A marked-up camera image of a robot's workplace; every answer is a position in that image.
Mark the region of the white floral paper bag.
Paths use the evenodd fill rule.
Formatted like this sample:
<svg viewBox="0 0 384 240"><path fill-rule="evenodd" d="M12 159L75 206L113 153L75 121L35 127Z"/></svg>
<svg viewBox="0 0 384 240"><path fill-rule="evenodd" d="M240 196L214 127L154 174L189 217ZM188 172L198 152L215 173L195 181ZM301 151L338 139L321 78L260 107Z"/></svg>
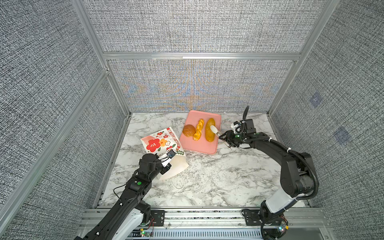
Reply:
<svg viewBox="0 0 384 240"><path fill-rule="evenodd" d="M169 180L176 190L182 190L186 185L184 171L189 167L186 152L179 138L171 127L157 131L151 135L141 138L146 153L156 154L160 158L170 149L174 149L176 156L169 162L172 167L164 175L158 175L158 181Z"/></svg>

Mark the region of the yellow twisted fake bread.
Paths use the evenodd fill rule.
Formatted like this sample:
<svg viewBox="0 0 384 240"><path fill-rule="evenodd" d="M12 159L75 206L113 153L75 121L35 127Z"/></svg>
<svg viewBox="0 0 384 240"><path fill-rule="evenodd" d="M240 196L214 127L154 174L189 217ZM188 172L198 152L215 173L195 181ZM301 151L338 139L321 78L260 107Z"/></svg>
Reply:
<svg viewBox="0 0 384 240"><path fill-rule="evenodd" d="M204 120L199 119L198 124L196 126L196 133L193 135L194 141L198 141L201 138L204 124L205 124Z"/></svg>

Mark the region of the round brown fake bun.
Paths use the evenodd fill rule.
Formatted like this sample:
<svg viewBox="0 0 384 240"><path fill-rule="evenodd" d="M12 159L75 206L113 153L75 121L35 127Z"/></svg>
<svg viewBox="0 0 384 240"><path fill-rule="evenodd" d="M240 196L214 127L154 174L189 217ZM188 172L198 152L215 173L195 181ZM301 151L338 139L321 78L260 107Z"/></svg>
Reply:
<svg viewBox="0 0 384 240"><path fill-rule="evenodd" d="M183 128L183 134L186 137L192 137L196 133L196 128L193 125L185 125Z"/></svg>

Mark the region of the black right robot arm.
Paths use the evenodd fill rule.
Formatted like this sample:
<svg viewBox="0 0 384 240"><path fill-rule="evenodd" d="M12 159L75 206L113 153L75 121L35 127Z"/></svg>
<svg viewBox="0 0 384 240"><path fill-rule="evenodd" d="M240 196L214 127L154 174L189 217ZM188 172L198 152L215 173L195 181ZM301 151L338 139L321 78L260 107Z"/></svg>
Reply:
<svg viewBox="0 0 384 240"><path fill-rule="evenodd" d="M319 190L319 180L311 155L298 153L273 140L265 133L257 132L251 119L235 122L232 129L221 133L210 129L231 148L256 149L281 167L281 187L261 203L259 221L269 224L276 216L294 206L298 201L314 198Z"/></svg>

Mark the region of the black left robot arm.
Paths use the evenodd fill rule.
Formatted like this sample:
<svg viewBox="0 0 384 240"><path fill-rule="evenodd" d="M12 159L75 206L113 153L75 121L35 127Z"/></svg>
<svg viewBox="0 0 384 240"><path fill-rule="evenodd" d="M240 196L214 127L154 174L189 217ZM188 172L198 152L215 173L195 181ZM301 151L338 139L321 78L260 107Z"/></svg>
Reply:
<svg viewBox="0 0 384 240"><path fill-rule="evenodd" d="M105 217L84 237L76 240L124 240L142 222L147 222L150 205L141 203L152 187L158 174L165 174L172 165L170 160L176 153L169 150L164 158L156 154L145 154L139 161L139 168L124 185L118 201Z"/></svg>

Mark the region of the long orange fake bread loaf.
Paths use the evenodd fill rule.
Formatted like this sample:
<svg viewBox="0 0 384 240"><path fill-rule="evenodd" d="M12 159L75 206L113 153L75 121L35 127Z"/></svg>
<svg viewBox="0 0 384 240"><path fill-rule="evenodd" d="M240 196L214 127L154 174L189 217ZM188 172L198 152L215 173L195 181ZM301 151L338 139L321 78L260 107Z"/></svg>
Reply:
<svg viewBox="0 0 384 240"><path fill-rule="evenodd" d="M208 142L213 142L216 136L216 134L211 130L211 126L216 126L216 122L213 118L210 118L206 123L205 137Z"/></svg>

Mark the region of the metal tongs with white tips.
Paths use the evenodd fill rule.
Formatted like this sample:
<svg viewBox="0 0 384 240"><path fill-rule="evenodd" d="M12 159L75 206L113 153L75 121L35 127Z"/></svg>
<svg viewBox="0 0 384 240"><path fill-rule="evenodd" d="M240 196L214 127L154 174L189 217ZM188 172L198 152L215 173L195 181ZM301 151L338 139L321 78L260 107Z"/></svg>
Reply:
<svg viewBox="0 0 384 240"><path fill-rule="evenodd" d="M214 125L210 126L210 130L219 138L223 133L221 133Z"/></svg>

